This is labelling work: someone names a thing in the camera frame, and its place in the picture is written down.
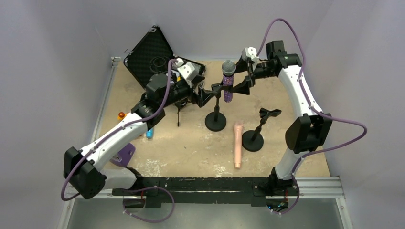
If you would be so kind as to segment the purple glitter microphone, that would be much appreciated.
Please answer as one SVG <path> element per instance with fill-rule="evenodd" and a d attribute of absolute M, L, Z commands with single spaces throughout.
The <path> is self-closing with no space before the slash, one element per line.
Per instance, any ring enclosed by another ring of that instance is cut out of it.
<path fill-rule="evenodd" d="M 230 103 L 233 99 L 232 86 L 234 84 L 234 73 L 236 71 L 236 64 L 231 60 L 226 60 L 222 63 L 223 80 L 222 85 L 226 88 L 224 92 L 224 101 Z"/>

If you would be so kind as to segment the black round-base mic stand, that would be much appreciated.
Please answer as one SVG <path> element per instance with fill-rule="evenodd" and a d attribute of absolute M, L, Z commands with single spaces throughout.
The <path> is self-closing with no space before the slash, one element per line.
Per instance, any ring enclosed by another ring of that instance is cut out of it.
<path fill-rule="evenodd" d="M 212 85 L 212 90 L 216 92 L 216 104 L 214 111 L 209 113 L 205 118 L 205 126 L 213 132 L 222 131 L 226 127 L 226 117 L 220 112 L 219 101 L 221 98 L 222 84 L 217 83 Z"/>

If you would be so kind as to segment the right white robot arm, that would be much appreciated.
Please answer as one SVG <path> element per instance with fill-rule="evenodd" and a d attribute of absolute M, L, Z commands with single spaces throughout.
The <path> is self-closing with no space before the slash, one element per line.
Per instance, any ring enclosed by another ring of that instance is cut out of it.
<path fill-rule="evenodd" d="M 332 119 L 330 114 L 323 117 L 322 109 L 300 72 L 302 61 L 297 54 L 288 54 L 283 41 L 267 43 L 266 54 L 267 59 L 261 61 L 256 48 L 242 50 L 236 73 L 247 72 L 248 75 L 233 87 L 233 92 L 249 95 L 256 80 L 268 77 L 277 77 L 287 91 L 296 118 L 285 133 L 287 149 L 281 161 L 272 169 L 268 181 L 255 186 L 262 194 L 279 195 L 281 191 L 293 187 L 295 171 L 304 156 L 324 144 Z"/>

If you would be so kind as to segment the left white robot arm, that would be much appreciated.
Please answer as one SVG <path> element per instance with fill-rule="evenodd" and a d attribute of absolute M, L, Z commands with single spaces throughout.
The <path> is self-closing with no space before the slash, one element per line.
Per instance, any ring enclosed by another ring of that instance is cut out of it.
<path fill-rule="evenodd" d="M 134 169 L 105 170 L 105 165 L 132 140 L 156 126 L 165 116 L 165 107 L 184 100 L 203 107 L 219 94 L 215 89 L 205 90 L 200 84 L 203 80 L 204 77 L 199 75 L 190 78 L 181 74 L 179 81 L 167 73 L 153 75 L 140 101 L 122 121 L 92 143 L 80 149 L 67 149 L 61 199 L 74 198 L 65 195 L 68 185 L 85 199 L 93 198 L 104 189 L 131 190 L 140 178 Z"/>

